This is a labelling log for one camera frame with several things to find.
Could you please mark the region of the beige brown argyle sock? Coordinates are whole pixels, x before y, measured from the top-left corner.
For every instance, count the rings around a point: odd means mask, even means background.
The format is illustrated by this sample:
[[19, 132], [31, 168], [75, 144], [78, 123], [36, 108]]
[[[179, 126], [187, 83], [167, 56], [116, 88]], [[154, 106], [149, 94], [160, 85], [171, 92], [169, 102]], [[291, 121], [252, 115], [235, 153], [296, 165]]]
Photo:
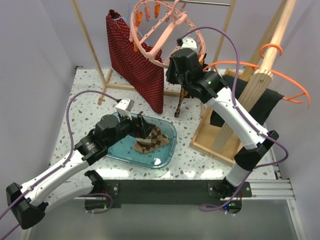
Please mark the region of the beige brown argyle sock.
[[146, 138], [137, 138], [133, 149], [140, 154], [149, 154], [170, 143], [170, 139], [156, 126]]

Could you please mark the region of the pink round clip hanger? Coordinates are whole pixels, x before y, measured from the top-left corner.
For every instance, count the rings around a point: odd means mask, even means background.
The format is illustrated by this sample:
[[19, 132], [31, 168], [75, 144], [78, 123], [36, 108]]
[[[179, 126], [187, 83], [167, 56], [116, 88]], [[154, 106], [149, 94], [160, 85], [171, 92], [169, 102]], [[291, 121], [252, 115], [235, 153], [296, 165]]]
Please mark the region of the pink round clip hanger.
[[[151, 18], [152, 6], [154, 6], [154, 17], [158, 19], [158, 22], [151, 27], [151, 29], [140, 37], [138, 34], [139, 27], [142, 23], [143, 18], [148, 22]], [[200, 63], [204, 62], [206, 53], [206, 44], [203, 35], [196, 26], [188, 18], [187, 12], [185, 11], [187, 2], [184, 0], [174, 0], [169, 3], [165, 0], [140, 0], [133, 7], [131, 12], [129, 25], [130, 34], [129, 41], [133, 42], [134, 51], [140, 51], [142, 55], [147, 58], [153, 64], [162, 67], [169, 67], [169, 59], [159, 61], [156, 59], [157, 54], [163, 48], [165, 43], [169, 40], [172, 33], [182, 25], [188, 25], [190, 27], [188, 33], [184, 37], [193, 38], [197, 43], [196, 55]], [[145, 41], [152, 36], [152, 34], [163, 24], [168, 23], [168, 26], [163, 30], [160, 37], [155, 42], [154, 46], [150, 50], [146, 50], [143, 47]], [[180, 47], [177, 45], [174, 48], [174, 52], [179, 50]]]

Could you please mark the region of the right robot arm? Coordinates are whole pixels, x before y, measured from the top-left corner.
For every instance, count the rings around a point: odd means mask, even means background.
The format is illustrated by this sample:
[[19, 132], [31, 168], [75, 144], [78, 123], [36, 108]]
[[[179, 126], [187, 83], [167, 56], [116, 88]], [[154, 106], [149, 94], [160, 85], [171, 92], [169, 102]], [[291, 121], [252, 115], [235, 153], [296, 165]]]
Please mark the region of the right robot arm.
[[191, 97], [212, 108], [237, 134], [243, 147], [234, 156], [235, 164], [216, 190], [222, 198], [233, 197], [241, 190], [248, 173], [279, 138], [273, 130], [260, 125], [237, 100], [226, 81], [215, 71], [203, 71], [197, 53], [190, 48], [175, 51], [169, 57], [166, 80], [179, 84]]

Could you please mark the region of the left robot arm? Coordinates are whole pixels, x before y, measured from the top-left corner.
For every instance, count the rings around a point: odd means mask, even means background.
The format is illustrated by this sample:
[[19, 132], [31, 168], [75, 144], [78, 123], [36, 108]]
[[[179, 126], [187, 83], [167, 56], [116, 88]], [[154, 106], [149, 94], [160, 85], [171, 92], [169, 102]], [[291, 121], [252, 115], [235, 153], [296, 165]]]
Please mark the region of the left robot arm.
[[26, 230], [39, 223], [50, 205], [45, 198], [70, 177], [106, 156], [110, 147], [126, 136], [145, 139], [155, 127], [141, 114], [130, 118], [104, 115], [65, 158], [33, 179], [21, 185], [14, 182], [6, 188], [9, 209], [19, 226]]

